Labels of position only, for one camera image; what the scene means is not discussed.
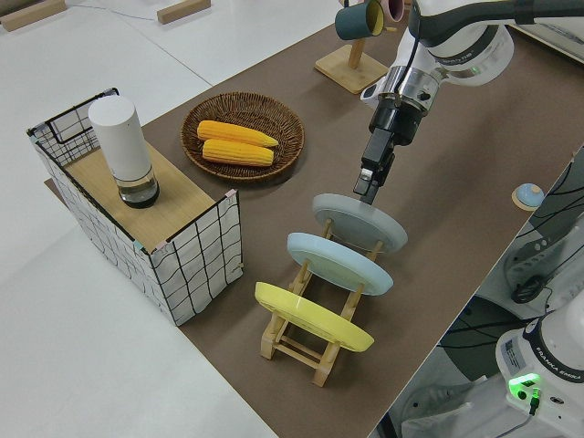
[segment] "brown table mat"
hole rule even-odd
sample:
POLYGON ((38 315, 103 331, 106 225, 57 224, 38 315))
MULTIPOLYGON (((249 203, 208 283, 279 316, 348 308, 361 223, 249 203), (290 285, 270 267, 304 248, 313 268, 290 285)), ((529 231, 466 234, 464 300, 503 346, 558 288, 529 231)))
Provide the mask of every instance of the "brown table mat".
MULTIPOLYGON (((368 39, 365 52, 389 65, 401 33, 368 39)), ((254 284, 292 281, 297 265, 287 235, 320 232, 311 213, 315 195, 352 195, 372 111, 313 68, 345 43, 326 28, 144 127, 152 145, 218 199, 233 184, 183 153, 180 131, 190 109, 222 92, 254 91, 305 123, 305 150, 289 180, 235 185, 244 276, 181 327, 279 436, 367 436, 527 220, 511 202, 513 189, 530 182, 547 190, 584 140, 583 67, 513 36, 515 57, 502 77, 474 89, 444 85, 413 145, 397 150, 374 205, 398 220, 410 241, 378 257, 395 286, 363 297, 353 319, 375 343, 363 353, 342 351, 322 389, 300 362, 278 352, 271 361, 260 357, 270 314, 254 300, 254 284)), ((306 296, 337 310, 346 298, 317 278, 306 296)))

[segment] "wire grid box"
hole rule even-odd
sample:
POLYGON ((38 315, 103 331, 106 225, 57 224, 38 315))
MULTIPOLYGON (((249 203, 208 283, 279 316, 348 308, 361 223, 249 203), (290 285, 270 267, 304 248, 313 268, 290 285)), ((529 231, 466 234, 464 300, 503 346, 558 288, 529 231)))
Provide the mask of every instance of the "wire grid box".
POLYGON ((227 193, 149 253, 66 168, 99 147, 89 106, 113 94, 119 92, 106 90, 27 134, 93 245, 179 326, 243 274, 239 196, 236 191, 227 193))

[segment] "green light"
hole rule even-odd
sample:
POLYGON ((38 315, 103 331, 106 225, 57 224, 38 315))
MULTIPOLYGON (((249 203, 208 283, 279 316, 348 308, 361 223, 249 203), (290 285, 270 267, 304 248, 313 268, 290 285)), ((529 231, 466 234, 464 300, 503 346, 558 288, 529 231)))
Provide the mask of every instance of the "green light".
MULTIPOLYGON (((515 377, 509 380, 509 391, 517 398, 519 398, 519 392, 522 391, 524 388, 529 388, 530 386, 535 385, 539 382, 541 378, 539 374, 535 372, 530 372, 524 376, 515 377)), ((539 397, 539 389, 534 388, 533 391, 534 397, 539 397)))

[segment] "woven tray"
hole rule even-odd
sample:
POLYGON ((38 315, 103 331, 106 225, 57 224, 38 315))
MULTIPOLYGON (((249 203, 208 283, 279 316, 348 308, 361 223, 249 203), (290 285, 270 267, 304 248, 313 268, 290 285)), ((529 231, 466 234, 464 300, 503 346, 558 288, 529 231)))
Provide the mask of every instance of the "woven tray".
POLYGON ((298 158, 304 146, 304 127, 298 116, 277 100, 255 93, 233 92, 214 96, 193 108, 182 124, 181 141, 186 155, 201 169, 229 180, 258 182, 279 175, 298 158), (203 142, 197 137, 202 120, 234 123, 275 138, 279 144, 273 149, 274 164, 254 167, 205 160, 203 142))

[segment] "corn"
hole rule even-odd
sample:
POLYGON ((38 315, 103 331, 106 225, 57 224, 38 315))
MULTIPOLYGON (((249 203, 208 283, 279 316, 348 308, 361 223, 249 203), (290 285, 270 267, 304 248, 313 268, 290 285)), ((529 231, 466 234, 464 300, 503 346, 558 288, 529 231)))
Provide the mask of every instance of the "corn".
POLYGON ((222 123, 221 121, 214 120, 202 120, 199 122, 197 137, 202 141, 220 139, 241 141, 242 143, 263 146, 265 148, 277 146, 276 139, 265 135, 259 130, 252 130, 232 123, 222 123))
POLYGON ((267 167, 274 162, 274 152, 241 141, 210 139, 203 145, 203 158, 210 162, 267 167))

